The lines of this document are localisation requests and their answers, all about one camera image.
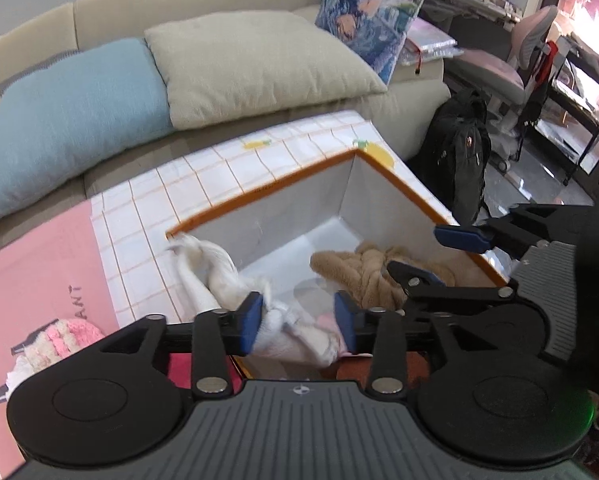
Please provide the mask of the black backpack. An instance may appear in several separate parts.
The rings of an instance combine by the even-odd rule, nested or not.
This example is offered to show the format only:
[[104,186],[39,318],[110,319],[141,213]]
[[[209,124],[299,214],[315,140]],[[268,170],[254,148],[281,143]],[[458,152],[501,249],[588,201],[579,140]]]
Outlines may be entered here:
[[484,205],[491,155],[482,93],[464,89],[437,108],[424,141],[407,166],[461,226],[473,224]]

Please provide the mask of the beige cushion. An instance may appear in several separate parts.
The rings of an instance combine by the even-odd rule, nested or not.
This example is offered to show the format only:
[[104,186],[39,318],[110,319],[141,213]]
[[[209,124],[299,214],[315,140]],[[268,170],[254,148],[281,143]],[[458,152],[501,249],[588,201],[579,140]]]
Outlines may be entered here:
[[346,44],[291,12],[212,13],[144,37],[178,130],[387,90]]

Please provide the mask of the orange rimmed white box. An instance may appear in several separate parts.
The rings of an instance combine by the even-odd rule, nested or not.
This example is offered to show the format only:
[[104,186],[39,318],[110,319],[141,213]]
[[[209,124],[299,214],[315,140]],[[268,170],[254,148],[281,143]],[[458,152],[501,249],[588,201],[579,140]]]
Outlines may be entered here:
[[[182,221],[180,233],[228,252],[238,271],[267,278],[275,299],[318,318],[333,313],[334,285],[310,270],[314,252],[351,252],[362,242],[401,246],[419,261],[444,264],[471,255],[437,243],[450,212],[404,164],[388,169],[362,151],[345,152]],[[507,281],[496,263],[480,258]]]

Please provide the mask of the red box lid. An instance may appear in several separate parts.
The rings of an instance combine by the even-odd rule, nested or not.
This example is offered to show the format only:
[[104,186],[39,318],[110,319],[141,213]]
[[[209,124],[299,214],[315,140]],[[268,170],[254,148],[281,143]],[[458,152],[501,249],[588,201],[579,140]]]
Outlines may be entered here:
[[[245,376],[232,356],[226,359],[229,376],[232,382],[234,392],[242,389]],[[193,359],[189,353],[172,353],[168,361],[167,377],[180,389],[189,389],[192,380]]]

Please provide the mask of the white cloth doll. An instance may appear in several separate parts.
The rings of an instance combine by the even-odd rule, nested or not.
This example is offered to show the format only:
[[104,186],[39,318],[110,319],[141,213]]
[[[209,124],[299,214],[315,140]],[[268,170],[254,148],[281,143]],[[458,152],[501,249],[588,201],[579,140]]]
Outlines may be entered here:
[[190,315],[228,312],[237,323],[241,353],[316,367],[327,367],[339,356],[333,330],[302,308],[275,300],[267,278],[241,274],[222,246],[180,233],[170,250]]

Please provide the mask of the plastic document folders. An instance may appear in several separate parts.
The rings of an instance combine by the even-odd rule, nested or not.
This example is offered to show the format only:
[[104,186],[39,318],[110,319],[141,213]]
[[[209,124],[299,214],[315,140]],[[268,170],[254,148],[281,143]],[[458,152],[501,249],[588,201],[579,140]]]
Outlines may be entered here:
[[415,18],[406,37],[405,45],[398,58],[400,66],[413,67],[420,74],[422,65],[444,58],[458,58],[464,50],[456,39],[435,25]]

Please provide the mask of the brown plush toy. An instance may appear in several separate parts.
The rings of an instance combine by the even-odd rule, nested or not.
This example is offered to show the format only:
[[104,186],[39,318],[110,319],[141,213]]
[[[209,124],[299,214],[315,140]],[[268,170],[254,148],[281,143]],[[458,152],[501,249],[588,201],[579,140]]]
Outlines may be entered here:
[[[501,287],[505,281],[484,260],[471,256],[455,262],[450,269],[441,263],[419,261],[401,246],[382,249],[370,242],[361,243],[352,252],[324,250],[310,257],[310,269],[336,284],[339,292],[348,292],[362,309],[382,308],[405,315],[417,310],[406,292],[387,273],[390,261],[410,264],[434,273],[446,286]],[[461,314],[486,310],[458,310]]]

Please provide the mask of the anime print cushion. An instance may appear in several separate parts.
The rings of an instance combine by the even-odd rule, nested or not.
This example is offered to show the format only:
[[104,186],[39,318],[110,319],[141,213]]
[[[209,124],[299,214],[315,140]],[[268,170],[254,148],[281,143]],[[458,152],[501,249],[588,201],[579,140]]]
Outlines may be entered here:
[[316,25],[359,55],[388,84],[424,0],[322,0]]

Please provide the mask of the metal rack with clothes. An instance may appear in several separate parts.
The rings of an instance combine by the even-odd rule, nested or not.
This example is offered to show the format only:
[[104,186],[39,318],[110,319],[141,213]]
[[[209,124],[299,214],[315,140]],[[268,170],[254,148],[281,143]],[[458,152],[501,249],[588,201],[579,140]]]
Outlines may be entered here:
[[541,0],[557,6],[548,34],[559,47],[537,136],[563,168],[564,184],[599,193],[599,0]]

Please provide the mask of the pink checkered tablecloth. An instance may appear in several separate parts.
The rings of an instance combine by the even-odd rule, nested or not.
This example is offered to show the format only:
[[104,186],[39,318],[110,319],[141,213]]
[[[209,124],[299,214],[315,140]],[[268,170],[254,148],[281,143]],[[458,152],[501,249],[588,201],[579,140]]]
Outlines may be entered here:
[[6,419],[4,382],[15,364],[13,347],[59,318],[83,318],[105,334],[149,314],[187,321],[192,315],[168,231],[231,198],[356,150],[388,169],[403,164],[358,114],[316,116],[180,156],[1,249],[0,478],[22,463]]

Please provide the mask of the beige sofa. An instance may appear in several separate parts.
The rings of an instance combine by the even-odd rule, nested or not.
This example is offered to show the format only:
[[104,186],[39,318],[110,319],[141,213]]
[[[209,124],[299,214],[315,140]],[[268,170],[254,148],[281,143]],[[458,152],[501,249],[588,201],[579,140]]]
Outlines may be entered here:
[[[0,37],[0,85],[28,70],[41,68],[61,55],[83,51],[126,37],[140,36],[155,25],[206,14],[246,10],[282,10],[313,21],[320,0],[76,0],[65,3]],[[417,153],[437,107],[449,98],[444,65],[425,64],[421,75],[411,67],[396,68],[387,91],[375,96],[280,110],[242,118],[201,130],[172,133],[160,140],[124,151],[38,200],[0,219],[0,249],[96,194],[158,168],[180,156],[209,148],[274,125],[337,112],[356,110],[379,129],[402,159]]]

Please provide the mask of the pink desk chair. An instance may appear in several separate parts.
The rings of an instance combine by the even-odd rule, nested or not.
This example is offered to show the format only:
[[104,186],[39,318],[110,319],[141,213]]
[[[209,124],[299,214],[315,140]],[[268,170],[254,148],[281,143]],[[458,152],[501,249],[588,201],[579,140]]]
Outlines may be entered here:
[[467,49],[446,63],[449,77],[496,101],[487,131],[493,145],[490,162],[503,174],[520,160],[526,131],[541,114],[541,88],[548,82],[555,53],[546,36],[557,12],[556,6],[544,6],[514,25],[507,61]]

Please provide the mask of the light blue cushion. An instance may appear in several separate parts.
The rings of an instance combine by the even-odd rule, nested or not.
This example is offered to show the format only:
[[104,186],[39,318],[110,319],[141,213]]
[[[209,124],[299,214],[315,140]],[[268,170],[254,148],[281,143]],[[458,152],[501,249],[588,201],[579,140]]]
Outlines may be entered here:
[[0,219],[173,130],[164,81],[140,39],[36,70],[0,98]]

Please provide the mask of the pink white crochet hat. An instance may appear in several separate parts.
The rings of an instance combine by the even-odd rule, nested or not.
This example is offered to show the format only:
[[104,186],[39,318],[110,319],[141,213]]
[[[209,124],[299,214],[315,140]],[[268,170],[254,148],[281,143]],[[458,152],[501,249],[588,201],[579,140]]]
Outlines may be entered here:
[[104,337],[97,326],[83,318],[59,318],[30,333],[11,349],[15,356],[13,370],[4,384],[7,396],[30,376],[45,370]]

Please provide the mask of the pink cloth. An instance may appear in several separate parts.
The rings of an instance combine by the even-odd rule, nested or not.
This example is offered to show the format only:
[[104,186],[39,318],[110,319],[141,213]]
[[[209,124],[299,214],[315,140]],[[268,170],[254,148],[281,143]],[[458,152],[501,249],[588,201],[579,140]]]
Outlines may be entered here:
[[318,316],[318,318],[316,318],[316,321],[319,327],[323,328],[324,330],[330,330],[330,332],[335,333],[335,336],[339,338],[340,358],[349,358],[350,356],[353,356],[353,353],[348,351],[342,332],[339,329],[339,325],[336,323],[335,315],[333,313],[321,314]]

